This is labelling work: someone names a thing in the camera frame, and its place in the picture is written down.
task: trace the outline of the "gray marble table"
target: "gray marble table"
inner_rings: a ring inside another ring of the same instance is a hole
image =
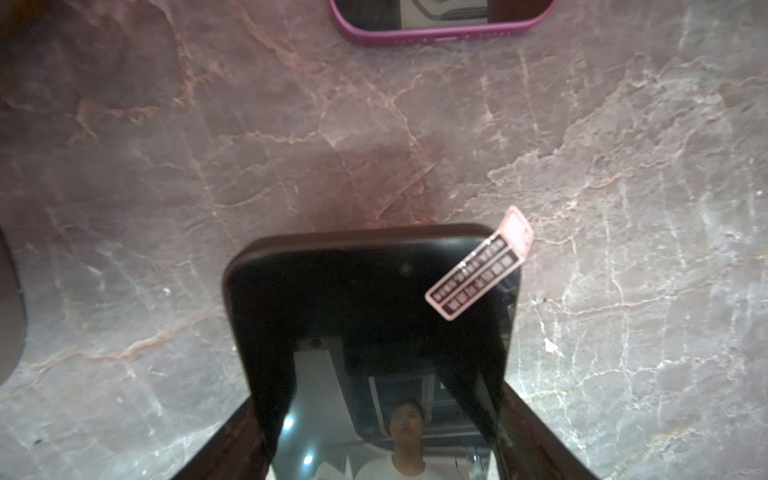
[[[768,476],[768,8],[560,1],[370,50],[323,0],[66,0],[2,54],[28,343],[0,478],[170,477],[246,398],[219,294],[276,233],[538,240],[508,381],[605,478]]]

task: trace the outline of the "phone screen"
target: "phone screen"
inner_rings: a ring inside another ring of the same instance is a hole
[[[424,293],[482,237],[265,253],[225,283],[277,480],[479,480],[519,274],[453,321]]]
[[[368,31],[524,22],[553,0],[334,0],[350,24]]]

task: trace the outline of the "man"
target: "man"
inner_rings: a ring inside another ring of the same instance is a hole
[[[395,405],[389,419],[389,434],[395,452],[365,464],[356,480],[442,480],[424,463],[422,435],[424,410],[415,400]]]

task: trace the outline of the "sticker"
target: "sticker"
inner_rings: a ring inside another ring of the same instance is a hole
[[[446,320],[459,316],[528,255],[533,229],[517,207],[509,207],[502,224],[424,295]]]

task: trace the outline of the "pink phone case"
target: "pink phone case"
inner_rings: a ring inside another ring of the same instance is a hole
[[[407,30],[367,31],[350,24],[341,15],[334,0],[328,0],[333,22],[347,40],[365,47],[434,43],[437,41],[476,40],[519,35],[541,22],[552,10],[554,1],[536,18],[525,22],[489,23],[486,25],[461,25],[439,28],[410,28]]]

